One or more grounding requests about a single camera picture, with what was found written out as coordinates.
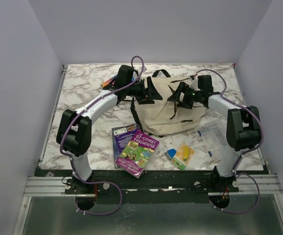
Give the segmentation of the aluminium rail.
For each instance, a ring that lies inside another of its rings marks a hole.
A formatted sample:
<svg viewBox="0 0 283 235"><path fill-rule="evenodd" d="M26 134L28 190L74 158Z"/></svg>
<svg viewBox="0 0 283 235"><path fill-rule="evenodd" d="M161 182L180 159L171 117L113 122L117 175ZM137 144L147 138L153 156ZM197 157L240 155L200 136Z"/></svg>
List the aluminium rail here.
<svg viewBox="0 0 283 235"><path fill-rule="evenodd" d="M282 194L283 189L279 178L276 174L268 175L252 175L255 182L249 177L242 175L237 179L238 192L231 190L230 195L251 195L257 194L255 184L258 184L261 195L264 194ZM125 189L124 194L130 192L185 192L185 188L177 188L169 186L166 189ZM24 196L26 197L56 197L56 196L78 196L78 197L94 197L93 193L81 193L73 189L68 192L68 187L64 185L60 177L29 177L24 187Z"/></svg>

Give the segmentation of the cream canvas backpack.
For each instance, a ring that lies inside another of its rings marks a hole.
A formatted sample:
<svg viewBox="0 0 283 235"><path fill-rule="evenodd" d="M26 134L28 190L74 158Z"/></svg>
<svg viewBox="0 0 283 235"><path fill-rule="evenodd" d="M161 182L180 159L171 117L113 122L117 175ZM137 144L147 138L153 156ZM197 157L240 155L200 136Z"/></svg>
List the cream canvas backpack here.
<svg viewBox="0 0 283 235"><path fill-rule="evenodd" d="M206 107L194 103L192 109L185 109L167 101L180 82L191 84L190 77L172 77L166 70L157 70L151 78L163 100L146 105L139 105L137 101L132 100L131 113L141 130L149 135L166 136L195 128L205 115Z"/></svg>

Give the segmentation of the clear plastic organizer box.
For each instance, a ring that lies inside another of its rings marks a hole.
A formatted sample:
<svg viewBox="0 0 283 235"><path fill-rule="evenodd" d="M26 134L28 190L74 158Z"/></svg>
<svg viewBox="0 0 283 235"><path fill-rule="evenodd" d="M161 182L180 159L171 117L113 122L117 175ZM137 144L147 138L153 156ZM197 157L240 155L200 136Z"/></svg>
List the clear plastic organizer box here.
<svg viewBox="0 0 283 235"><path fill-rule="evenodd" d="M216 162L234 155L226 139L225 122L214 120L198 126L198 133L202 138L209 156Z"/></svg>

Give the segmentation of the blue Jane Eyre book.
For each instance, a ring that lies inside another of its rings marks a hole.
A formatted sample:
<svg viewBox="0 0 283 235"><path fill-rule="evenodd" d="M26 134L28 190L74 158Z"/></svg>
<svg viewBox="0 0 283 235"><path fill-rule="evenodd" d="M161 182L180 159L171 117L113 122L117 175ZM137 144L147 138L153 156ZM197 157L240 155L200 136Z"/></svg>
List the blue Jane Eyre book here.
<svg viewBox="0 0 283 235"><path fill-rule="evenodd" d="M102 86L102 88L104 90L108 90L111 87L114 87L115 89L119 89L119 88L125 87L130 82L132 82L133 75L134 75L134 71L118 72L112 78L104 81L101 84L101 86Z"/></svg>

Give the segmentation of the blue eraser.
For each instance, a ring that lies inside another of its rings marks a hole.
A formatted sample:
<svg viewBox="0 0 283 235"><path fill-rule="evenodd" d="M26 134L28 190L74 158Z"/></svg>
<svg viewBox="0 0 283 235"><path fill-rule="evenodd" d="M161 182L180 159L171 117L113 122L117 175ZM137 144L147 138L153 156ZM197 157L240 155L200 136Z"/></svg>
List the blue eraser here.
<svg viewBox="0 0 283 235"><path fill-rule="evenodd" d="M175 149L169 149L168 151L165 152L165 156L169 161L172 160L172 158L174 157L175 154L176 154Z"/></svg>

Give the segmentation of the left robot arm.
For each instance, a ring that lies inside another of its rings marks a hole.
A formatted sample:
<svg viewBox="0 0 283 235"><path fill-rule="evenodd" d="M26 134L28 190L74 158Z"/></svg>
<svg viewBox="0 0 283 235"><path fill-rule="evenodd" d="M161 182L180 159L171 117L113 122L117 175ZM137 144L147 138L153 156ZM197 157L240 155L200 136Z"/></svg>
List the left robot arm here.
<svg viewBox="0 0 283 235"><path fill-rule="evenodd" d="M76 111L63 112L56 141L61 154L68 156L72 174L77 178L76 187L82 193L93 189L90 179L92 169L85 155L92 141L92 125L105 112L117 106L127 96L133 96L139 104L153 104L163 97L156 90L151 77L141 80L141 73L133 79L133 66L120 66L117 75L106 85L96 98Z"/></svg>

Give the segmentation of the dark purple book underneath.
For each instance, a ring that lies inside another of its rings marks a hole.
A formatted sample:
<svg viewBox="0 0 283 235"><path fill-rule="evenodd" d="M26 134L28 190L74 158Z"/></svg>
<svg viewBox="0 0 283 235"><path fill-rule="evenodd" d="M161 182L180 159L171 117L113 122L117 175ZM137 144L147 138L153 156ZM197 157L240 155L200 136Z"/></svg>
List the dark purple book underneath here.
<svg viewBox="0 0 283 235"><path fill-rule="evenodd" d="M112 128L113 156L115 168L118 168L118 166L116 165L117 158L120 156L121 152L129 143L129 141L134 136L137 130L140 130L140 126L138 124L131 124L127 126Z"/></svg>

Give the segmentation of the banana toy card package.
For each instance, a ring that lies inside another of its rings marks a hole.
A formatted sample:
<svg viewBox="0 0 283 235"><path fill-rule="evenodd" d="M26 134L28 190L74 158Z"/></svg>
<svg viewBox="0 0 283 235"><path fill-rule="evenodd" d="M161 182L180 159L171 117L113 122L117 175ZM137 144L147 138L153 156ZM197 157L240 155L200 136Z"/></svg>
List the banana toy card package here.
<svg viewBox="0 0 283 235"><path fill-rule="evenodd" d="M194 149L183 143L178 148L171 161L180 170L185 170L194 153Z"/></svg>

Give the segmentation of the purple Treehouse book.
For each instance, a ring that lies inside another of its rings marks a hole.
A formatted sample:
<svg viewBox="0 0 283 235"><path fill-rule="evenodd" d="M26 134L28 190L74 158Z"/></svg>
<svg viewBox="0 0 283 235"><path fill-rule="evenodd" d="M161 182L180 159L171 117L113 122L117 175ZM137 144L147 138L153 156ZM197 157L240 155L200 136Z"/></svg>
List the purple Treehouse book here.
<svg viewBox="0 0 283 235"><path fill-rule="evenodd" d="M159 144L158 140L137 130L115 164L138 179Z"/></svg>

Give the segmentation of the black metal base plate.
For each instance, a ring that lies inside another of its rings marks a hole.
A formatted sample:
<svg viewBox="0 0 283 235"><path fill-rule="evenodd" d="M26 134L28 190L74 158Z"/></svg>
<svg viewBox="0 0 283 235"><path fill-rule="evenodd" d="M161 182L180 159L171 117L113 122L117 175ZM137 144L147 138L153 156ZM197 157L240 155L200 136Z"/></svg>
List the black metal base plate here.
<svg viewBox="0 0 283 235"><path fill-rule="evenodd" d="M53 177L60 177L68 192L75 189L81 193L93 193L94 197L68 196L79 199L82 204L159 204L159 203L208 203L211 196L229 195L233 190L238 192L236 178L217 180L212 171L207 170L147 170L140 178L135 178L123 170L94 170L89 178L93 185L85 184L74 177L56 173ZM264 171L240 171L255 182L252 175L268 175ZM47 177L44 171L39 171L36 177ZM130 192L124 194L125 189L166 189L169 186L185 188L185 192Z"/></svg>

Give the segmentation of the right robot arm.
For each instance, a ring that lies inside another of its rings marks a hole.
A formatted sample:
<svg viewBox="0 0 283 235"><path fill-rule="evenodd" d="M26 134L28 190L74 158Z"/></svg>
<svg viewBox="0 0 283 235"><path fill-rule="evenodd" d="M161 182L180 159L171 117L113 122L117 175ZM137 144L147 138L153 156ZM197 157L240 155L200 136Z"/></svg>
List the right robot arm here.
<svg viewBox="0 0 283 235"><path fill-rule="evenodd" d="M180 108L191 109L194 103L200 103L212 109L227 120L226 140L234 151L243 151L237 157L225 156L216 166L217 174L210 179L210 186L220 192L228 186L227 177L232 177L243 156L258 149L264 140L264 133L259 119L259 110L255 106L242 106L227 99L223 92L215 92L210 75L194 75L197 88L180 82L174 93L167 98L176 102Z"/></svg>

